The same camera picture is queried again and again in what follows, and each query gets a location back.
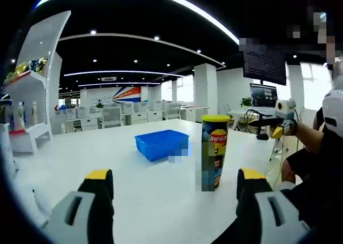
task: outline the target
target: ceiling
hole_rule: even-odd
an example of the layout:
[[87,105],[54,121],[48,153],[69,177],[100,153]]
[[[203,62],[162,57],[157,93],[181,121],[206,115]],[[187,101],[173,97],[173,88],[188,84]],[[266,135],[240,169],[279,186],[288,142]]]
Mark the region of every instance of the ceiling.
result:
[[[188,1],[215,17],[238,38],[247,38],[247,42],[258,42],[266,48],[285,51],[286,60],[290,64],[298,64],[299,61],[325,62],[326,46],[317,43],[317,32],[314,32],[313,22],[309,18],[313,12],[325,11],[332,18],[338,15],[331,5],[335,3],[334,0]],[[88,34],[94,29],[98,33],[131,34],[151,39],[159,36],[160,40],[96,34],[60,41],[57,46],[57,53],[63,59],[60,93],[77,91],[81,88],[79,85],[97,84],[101,77],[115,76],[116,82],[144,82],[144,85],[177,78],[146,73],[64,76],[69,73],[131,70],[189,75],[194,66],[203,63],[212,64],[218,69],[243,65],[240,50],[244,47],[239,47],[203,17],[170,0],[50,0],[30,14],[25,26],[22,26],[23,32],[38,21],[66,10],[71,11],[71,16],[62,32],[62,38]],[[342,42],[341,36],[337,34],[340,29],[343,29],[340,21],[332,19],[329,32],[335,34],[337,46]],[[299,30],[301,37],[293,38],[293,30]],[[165,45],[162,41],[195,53]],[[201,49],[205,57],[196,53],[197,49]],[[15,57],[19,50],[20,45],[13,47],[12,56]],[[301,54],[309,51],[322,53]]]

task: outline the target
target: air vent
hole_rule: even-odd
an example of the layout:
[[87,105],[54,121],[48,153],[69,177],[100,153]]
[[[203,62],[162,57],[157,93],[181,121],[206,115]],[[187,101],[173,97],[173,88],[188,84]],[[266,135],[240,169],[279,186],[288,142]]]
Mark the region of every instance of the air vent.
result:
[[102,82],[114,82],[117,79],[117,77],[106,77],[106,78],[101,78]]

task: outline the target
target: potted plant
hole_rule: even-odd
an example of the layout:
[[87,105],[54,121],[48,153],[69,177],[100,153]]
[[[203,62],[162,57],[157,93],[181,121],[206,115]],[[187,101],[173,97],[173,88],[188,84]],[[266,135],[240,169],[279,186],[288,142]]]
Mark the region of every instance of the potted plant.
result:
[[248,108],[251,106],[252,106],[251,98],[242,98],[242,101],[241,101],[241,107],[242,108]]
[[103,108],[103,104],[102,103],[97,103],[95,107],[96,108]]

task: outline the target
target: chip can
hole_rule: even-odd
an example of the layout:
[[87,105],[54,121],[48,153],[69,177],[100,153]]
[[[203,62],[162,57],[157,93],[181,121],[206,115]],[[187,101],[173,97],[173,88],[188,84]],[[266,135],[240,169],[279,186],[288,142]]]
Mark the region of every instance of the chip can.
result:
[[214,191],[219,186],[224,165],[227,115],[203,115],[202,131],[202,191]]

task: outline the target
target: monitor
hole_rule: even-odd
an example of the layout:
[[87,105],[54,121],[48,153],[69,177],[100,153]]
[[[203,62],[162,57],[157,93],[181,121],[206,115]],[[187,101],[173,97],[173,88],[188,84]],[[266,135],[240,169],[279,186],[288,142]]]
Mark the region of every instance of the monitor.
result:
[[284,54],[277,51],[244,51],[243,76],[286,86]]
[[275,107],[278,99],[277,88],[250,83],[252,106]]

